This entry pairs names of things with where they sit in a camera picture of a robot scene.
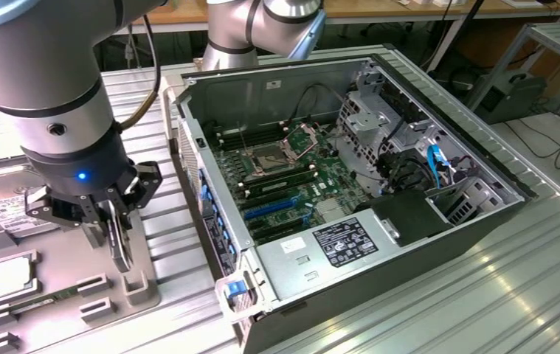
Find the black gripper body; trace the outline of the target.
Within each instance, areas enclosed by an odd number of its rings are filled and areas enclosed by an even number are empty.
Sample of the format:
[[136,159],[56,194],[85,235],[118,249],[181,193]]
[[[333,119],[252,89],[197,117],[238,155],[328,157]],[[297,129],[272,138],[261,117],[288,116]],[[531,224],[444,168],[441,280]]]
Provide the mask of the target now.
[[50,195],[62,201],[74,202],[81,196],[101,200],[108,189],[125,190],[136,177],[116,128],[77,152],[45,155],[25,149],[24,154]]

